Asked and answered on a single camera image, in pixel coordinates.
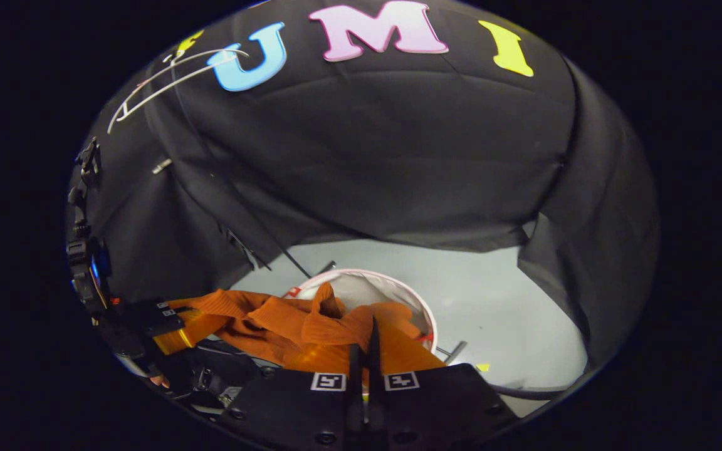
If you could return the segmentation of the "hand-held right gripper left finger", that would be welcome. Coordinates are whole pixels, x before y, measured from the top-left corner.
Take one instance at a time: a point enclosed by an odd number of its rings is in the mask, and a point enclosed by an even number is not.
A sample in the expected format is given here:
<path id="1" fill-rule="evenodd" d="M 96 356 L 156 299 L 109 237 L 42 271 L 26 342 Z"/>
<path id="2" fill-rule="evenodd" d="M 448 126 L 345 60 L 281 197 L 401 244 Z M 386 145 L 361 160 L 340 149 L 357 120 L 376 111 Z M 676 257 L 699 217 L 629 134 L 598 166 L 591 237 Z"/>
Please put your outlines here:
<path id="1" fill-rule="evenodd" d="M 365 431 L 363 353 L 348 372 L 263 368 L 220 416 L 220 426 L 262 449 L 355 450 Z"/>

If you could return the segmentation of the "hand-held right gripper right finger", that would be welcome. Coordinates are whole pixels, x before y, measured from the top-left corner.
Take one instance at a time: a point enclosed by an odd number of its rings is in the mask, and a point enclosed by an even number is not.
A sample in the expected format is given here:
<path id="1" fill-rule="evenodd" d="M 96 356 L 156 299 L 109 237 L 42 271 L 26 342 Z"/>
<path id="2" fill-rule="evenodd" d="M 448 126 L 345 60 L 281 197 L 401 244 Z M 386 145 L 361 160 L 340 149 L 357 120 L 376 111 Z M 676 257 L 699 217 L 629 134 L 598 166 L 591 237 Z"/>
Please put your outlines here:
<path id="1" fill-rule="evenodd" d="M 397 328 L 374 320 L 369 353 L 369 449 L 479 449 L 520 419 L 471 365 L 390 371 L 403 343 Z"/>

